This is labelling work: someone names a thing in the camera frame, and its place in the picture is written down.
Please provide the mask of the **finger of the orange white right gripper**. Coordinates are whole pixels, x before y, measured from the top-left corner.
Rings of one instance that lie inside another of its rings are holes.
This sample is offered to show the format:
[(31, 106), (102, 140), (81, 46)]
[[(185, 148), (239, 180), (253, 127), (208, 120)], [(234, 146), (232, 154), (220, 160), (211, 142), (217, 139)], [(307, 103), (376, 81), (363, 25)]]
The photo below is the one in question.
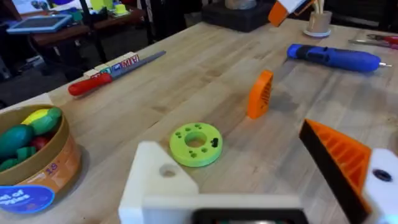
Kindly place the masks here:
[(279, 27), (289, 15), (299, 16), (313, 3), (314, 0), (276, 0), (268, 20), (273, 26)]

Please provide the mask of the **bare white left gripper left finger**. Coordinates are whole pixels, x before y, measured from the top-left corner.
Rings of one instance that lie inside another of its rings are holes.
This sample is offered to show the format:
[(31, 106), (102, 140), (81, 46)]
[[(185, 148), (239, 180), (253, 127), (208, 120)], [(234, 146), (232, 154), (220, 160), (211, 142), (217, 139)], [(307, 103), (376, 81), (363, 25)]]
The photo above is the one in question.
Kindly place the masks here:
[(197, 183), (154, 141), (138, 144), (118, 215), (122, 224), (190, 223), (174, 199), (199, 194)]

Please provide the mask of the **orange white left gripper right finger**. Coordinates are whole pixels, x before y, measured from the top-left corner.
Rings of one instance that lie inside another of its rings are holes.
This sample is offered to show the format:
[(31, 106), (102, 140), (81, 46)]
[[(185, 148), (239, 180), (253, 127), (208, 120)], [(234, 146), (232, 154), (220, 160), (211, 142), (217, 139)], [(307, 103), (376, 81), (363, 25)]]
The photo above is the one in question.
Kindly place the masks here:
[(314, 120), (299, 138), (350, 223), (397, 224), (397, 156)]

